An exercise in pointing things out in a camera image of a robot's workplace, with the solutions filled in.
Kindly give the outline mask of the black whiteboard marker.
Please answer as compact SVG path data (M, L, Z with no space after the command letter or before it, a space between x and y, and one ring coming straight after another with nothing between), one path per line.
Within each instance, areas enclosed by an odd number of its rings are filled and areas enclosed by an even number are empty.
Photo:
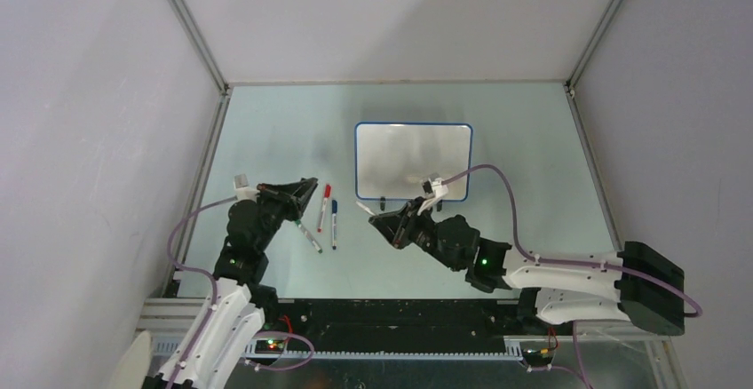
M366 205L365 203L363 203L363 202L360 202L360 201L356 201L355 203L356 203L356 205L357 205L357 206L358 206L359 208L361 208L362 210L364 210L364 211L365 211L366 213L368 213L368 214L369 214L370 216L375 216L375 215L376 215L376 213L375 213L375 212L374 212L374 211L373 211L372 209L370 209L370 207L369 207L369 206L367 206L367 205Z

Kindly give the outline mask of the blue-framed whiteboard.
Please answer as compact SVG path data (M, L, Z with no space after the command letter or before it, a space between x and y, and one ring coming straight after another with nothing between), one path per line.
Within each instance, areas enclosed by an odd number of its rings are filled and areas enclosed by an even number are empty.
M467 123L360 122L354 127L355 193L361 200L409 200L428 179L471 167Z

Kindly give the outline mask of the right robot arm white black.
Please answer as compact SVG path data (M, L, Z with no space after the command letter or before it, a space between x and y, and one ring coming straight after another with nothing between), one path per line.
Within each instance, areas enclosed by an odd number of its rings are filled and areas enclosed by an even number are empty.
M529 334L549 325L623 321L660 336L685 333L685 273L642 242L583 258L543 258L508 242L482 237L465 217L436 222L423 198L369 217L396 250L415 245L474 289L518 290L516 320Z

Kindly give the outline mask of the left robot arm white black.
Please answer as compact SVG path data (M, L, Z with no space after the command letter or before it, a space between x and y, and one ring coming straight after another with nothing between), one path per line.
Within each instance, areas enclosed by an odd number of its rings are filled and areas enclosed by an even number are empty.
M180 271L205 277L210 292L177 350L145 388L222 388L246 346L281 320L275 288L262 284L266 249L284 222L300 220L318 186L316 178L250 186L234 178L234 192L216 202L229 205L226 237L212 271L174 260Z

